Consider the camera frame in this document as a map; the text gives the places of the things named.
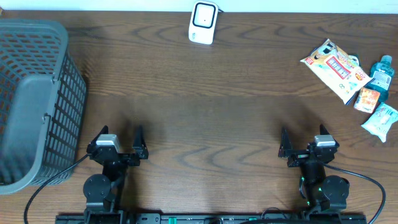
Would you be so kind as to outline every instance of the wooden table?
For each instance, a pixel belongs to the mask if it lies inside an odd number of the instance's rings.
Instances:
[[[299,60],[330,38],[357,53],[365,71],[384,54],[398,69],[398,16],[352,14],[219,15],[212,45],[189,41],[190,13],[7,11],[5,17],[51,19],[68,30],[69,51],[89,81],[78,157],[107,124],[129,150],[144,125],[149,160],[129,170],[127,209],[261,212],[304,206],[299,169],[277,157],[285,126],[304,148],[325,124],[341,147],[331,163],[385,186],[376,223],[397,223],[398,124],[382,144],[361,127],[369,114],[343,102]],[[398,108],[395,78],[387,103]],[[84,161],[70,180],[46,187],[29,210],[31,223],[54,223],[85,209],[82,188],[100,165]],[[376,212],[381,192],[357,177],[349,212]],[[0,222],[22,223],[37,187],[0,196]]]

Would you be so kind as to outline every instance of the gray plastic basket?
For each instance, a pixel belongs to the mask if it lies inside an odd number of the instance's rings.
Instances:
[[[0,194],[42,184],[75,160],[86,84],[67,47],[57,22],[0,20]]]

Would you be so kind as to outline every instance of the snack bag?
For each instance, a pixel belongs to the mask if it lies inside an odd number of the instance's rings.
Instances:
[[[372,80],[362,68],[329,39],[301,60],[348,104],[355,93]]]
[[[378,91],[362,87],[354,104],[354,108],[363,112],[373,113],[379,96],[380,93]]]
[[[388,130],[390,130],[391,125],[397,120],[398,111],[385,103],[381,103],[368,121],[361,126],[371,134],[377,135],[382,142],[385,142]]]

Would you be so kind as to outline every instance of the blue bottle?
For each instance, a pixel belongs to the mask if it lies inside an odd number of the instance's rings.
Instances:
[[[380,62],[375,63],[371,69],[371,78],[374,80],[369,83],[366,88],[376,90],[380,93],[379,102],[388,99],[388,89],[390,88],[392,77],[394,77],[394,69],[391,67],[392,57],[385,55]]]

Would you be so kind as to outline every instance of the green led light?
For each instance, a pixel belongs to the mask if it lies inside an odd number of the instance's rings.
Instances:
[[[169,224],[177,224],[177,218],[170,217],[169,218]]]

